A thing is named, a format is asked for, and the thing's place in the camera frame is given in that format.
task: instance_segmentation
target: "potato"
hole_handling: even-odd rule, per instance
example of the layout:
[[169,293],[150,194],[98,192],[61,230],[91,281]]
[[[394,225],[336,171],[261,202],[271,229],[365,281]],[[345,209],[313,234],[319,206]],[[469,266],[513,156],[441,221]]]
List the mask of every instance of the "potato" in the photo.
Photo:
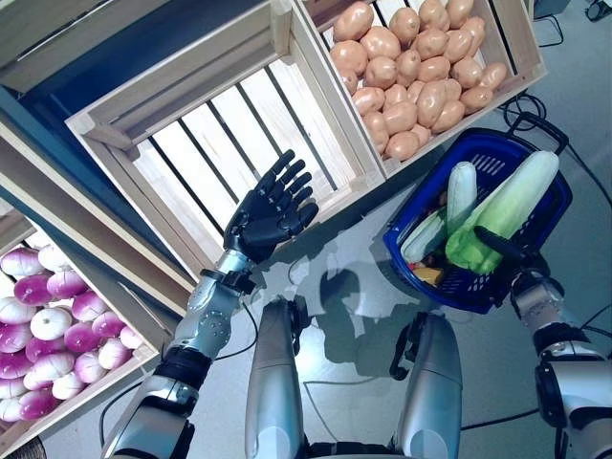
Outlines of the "potato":
[[355,74],[355,72],[353,72],[351,69],[340,69],[338,70],[338,73],[342,78],[342,83],[344,83],[344,87],[346,87],[348,94],[353,96],[355,91],[357,91],[357,85],[359,83],[357,74]]
[[377,112],[384,104],[384,91],[381,88],[360,88],[352,97],[360,115]]
[[417,78],[425,83],[438,79],[446,79],[448,78],[449,70],[450,62],[448,62],[448,59],[441,55],[437,55],[436,57],[421,62]]
[[501,82],[506,79],[507,74],[508,69],[506,68],[505,64],[501,62],[489,64],[487,67],[485,67],[485,70],[482,71],[482,78],[480,79],[478,86],[481,88],[489,88],[494,91],[497,86],[499,86]]
[[417,120],[423,127],[431,127],[438,120],[447,103],[447,85],[444,81],[426,83],[417,99]]
[[444,57],[454,64],[468,55],[473,36],[469,31],[448,31],[447,35],[448,44]]
[[438,29],[427,29],[417,36],[415,49],[422,60],[427,60],[443,55],[447,44],[448,35]]
[[419,137],[413,132],[399,132],[389,139],[384,156],[405,161],[419,149]]
[[466,115],[471,115],[481,108],[486,107],[492,99],[493,91],[489,88],[481,88],[479,86],[468,89],[460,98],[466,106]]
[[419,8],[419,17],[421,31],[434,28],[446,32],[450,27],[448,13],[440,0],[425,0]]
[[429,142],[429,139],[431,139],[431,131],[426,127],[423,127],[421,124],[415,124],[414,127],[410,129],[410,132],[416,134],[419,138],[419,148],[421,148],[423,145]]
[[357,41],[341,41],[329,52],[338,70],[349,69],[357,76],[363,74],[367,65],[367,52]]
[[459,100],[449,100],[444,104],[442,113],[438,120],[431,126],[433,134],[448,131],[452,126],[463,119],[466,113],[466,106]]
[[403,102],[408,99],[408,92],[401,84],[394,84],[384,92],[384,105],[382,110],[395,105],[396,103]]
[[423,86],[425,84],[418,79],[414,81],[410,86],[408,86],[408,90],[406,91],[406,100],[408,102],[417,103],[417,99],[423,90]]
[[372,27],[374,12],[364,2],[355,2],[334,24],[334,41],[359,40]]
[[374,26],[367,31],[360,40],[360,44],[367,51],[369,59],[379,55],[395,59],[402,52],[398,37],[389,29],[381,26]]
[[485,39],[485,21],[478,16],[471,17],[461,26],[461,30],[471,33],[472,41],[467,55],[474,57]]
[[450,75],[459,81],[464,89],[473,88],[482,78],[482,67],[471,57],[464,57],[452,66]]
[[459,100],[463,91],[459,81],[449,78],[445,79],[444,82],[447,85],[447,100]]
[[404,51],[397,58],[396,63],[398,65],[398,84],[408,87],[419,75],[421,65],[419,53],[412,50]]
[[365,124],[367,128],[367,132],[370,133],[372,143],[376,146],[376,150],[379,154],[382,154],[389,142],[389,134],[386,132],[383,114],[381,112],[366,113],[363,117],[363,124]]
[[448,0],[447,13],[451,29],[459,29],[466,23],[474,0]]
[[389,136],[409,131],[417,122],[417,106],[411,102],[399,102],[382,112]]
[[412,8],[400,8],[389,21],[389,30],[400,40],[404,47],[408,46],[419,33],[421,19]]
[[365,67],[364,86],[376,86],[387,89],[398,77],[398,68],[395,60],[383,55],[374,57]]

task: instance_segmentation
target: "gray floor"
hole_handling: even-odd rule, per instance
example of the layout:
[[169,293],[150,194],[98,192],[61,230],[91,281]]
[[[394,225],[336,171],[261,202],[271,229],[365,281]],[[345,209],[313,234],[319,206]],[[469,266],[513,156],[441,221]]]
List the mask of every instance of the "gray floor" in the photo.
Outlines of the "gray floor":
[[[531,92],[548,107],[549,120],[563,129],[585,161],[610,189],[612,158],[612,17],[589,23],[586,2],[571,2],[558,19],[565,43],[542,50],[549,69]],[[540,43],[556,39],[548,22],[535,24]],[[483,126],[504,129],[498,113]],[[544,147],[543,139],[535,139]],[[425,169],[428,162],[419,164]],[[552,234],[543,253],[554,276],[567,291],[567,303],[586,319],[612,302],[612,219],[599,192],[569,157],[561,170],[574,192],[574,203]],[[406,184],[418,171],[406,173]],[[386,443],[395,427],[405,382],[387,374],[397,334],[428,302],[387,281],[381,249],[383,225],[409,193],[398,194],[353,220],[334,220],[311,231],[275,256],[262,273],[267,288],[251,301],[259,315],[265,301],[277,294],[302,295],[314,326],[302,336],[297,366],[302,382],[306,432],[311,441],[359,440]],[[533,368],[536,355],[527,330],[509,307],[487,316],[450,311],[464,371],[464,424],[504,416],[536,406]],[[608,312],[598,319],[610,326]],[[252,340],[244,313],[236,316],[230,350]],[[604,350],[610,342],[594,337]],[[219,362],[210,371],[192,418],[196,424],[190,458],[239,458],[243,453],[243,419],[251,353]],[[127,398],[110,410],[110,425]],[[94,457],[99,452],[101,406],[44,438],[48,456]],[[554,432],[537,416],[503,426],[471,430],[461,439],[461,458],[552,457]]]

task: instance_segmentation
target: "robotic hand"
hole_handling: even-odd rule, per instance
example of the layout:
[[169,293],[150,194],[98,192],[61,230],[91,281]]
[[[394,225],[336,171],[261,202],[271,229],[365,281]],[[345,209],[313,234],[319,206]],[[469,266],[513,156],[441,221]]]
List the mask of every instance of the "robotic hand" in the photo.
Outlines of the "robotic hand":
[[300,234],[317,215],[316,204],[300,206],[313,192],[306,186],[312,176],[297,177],[305,163],[290,165],[294,157],[291,150],[283,154],[229,221],[224,254],[214,271],[202,271],[174,340],[114,426],[103,458],[186,457],[194,433],[187,418],[210,366],[230,340],[240,295],[252,292],[252,265],[268,259],[278,243]]

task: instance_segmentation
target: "plastic basket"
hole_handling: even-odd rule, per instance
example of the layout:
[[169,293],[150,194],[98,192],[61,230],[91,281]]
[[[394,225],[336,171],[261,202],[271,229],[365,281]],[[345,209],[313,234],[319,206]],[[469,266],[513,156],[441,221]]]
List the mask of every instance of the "plastic basket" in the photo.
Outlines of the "plastic basket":
[[[479,275],[451,266],[445,269],[439,285],[434,287],[420,280],[407,266],[401,246],[406,237],[438,206],[440,194],[448,187],[450,171],[459,162],[469,161],[476,167],[478,203],[508,178],[520,163],[537,148],[514,134],[523,121],[536,124],[558,141],[557,153],[568,143],[567,136],[552,124],[531,114],[523,114],[509,132],[472,128],[461,134],[446,155],[432,169],[419,187],[389,223],[384,243],[391,254],[392,266],[399,277],[410,286],[436,302],[464,311],[486,314],[493,306],[501,305],[510,290],[503,264],[494,272]],[[513,240],[524,246],[541,248],[546,238],[572,202],[572,191],[560,172]]]

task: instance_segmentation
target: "green vegetable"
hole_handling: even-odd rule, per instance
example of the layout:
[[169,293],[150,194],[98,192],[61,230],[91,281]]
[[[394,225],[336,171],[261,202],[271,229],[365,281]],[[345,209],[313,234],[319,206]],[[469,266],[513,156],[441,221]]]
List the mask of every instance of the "green vegetable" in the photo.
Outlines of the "green vegetable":
[[402,244],[402,256],[407,263],[416,263],[434,251],[447,237],[447,208],[439,208],[412,231]]
[[558,171],[558,157],[537,151],[490,194],[447,241],[447,257],[455,265],[475,273],[492,272],[502,256],[480,242],[474,227],[482,226],[510,239],[536,207]]
[[448,179],[447,234],[452,235],[470,216],[476,205],[476,167],[467,161],[458,163]]

